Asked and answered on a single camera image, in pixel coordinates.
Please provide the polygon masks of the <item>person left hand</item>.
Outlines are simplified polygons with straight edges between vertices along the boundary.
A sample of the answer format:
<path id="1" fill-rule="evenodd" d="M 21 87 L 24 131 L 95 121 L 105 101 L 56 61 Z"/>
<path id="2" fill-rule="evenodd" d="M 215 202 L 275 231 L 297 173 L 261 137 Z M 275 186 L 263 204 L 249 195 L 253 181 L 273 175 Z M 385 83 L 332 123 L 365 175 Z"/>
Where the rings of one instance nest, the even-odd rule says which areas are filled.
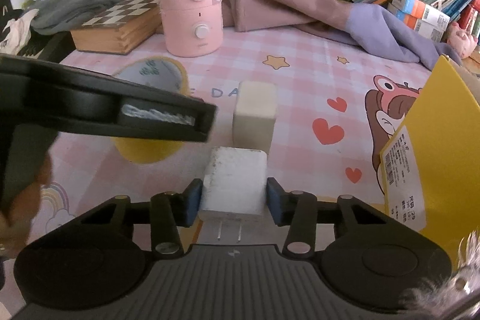
<path id="1" fill-rule="evenodd" d="M 1 213 L 1 256 L 15 258 L 28 242 L 32 220 L 41 204 L 41 188 L 52 178 L 52 161 L 47 153 L 33 182 L 11 202 L 9 209 Z"/>

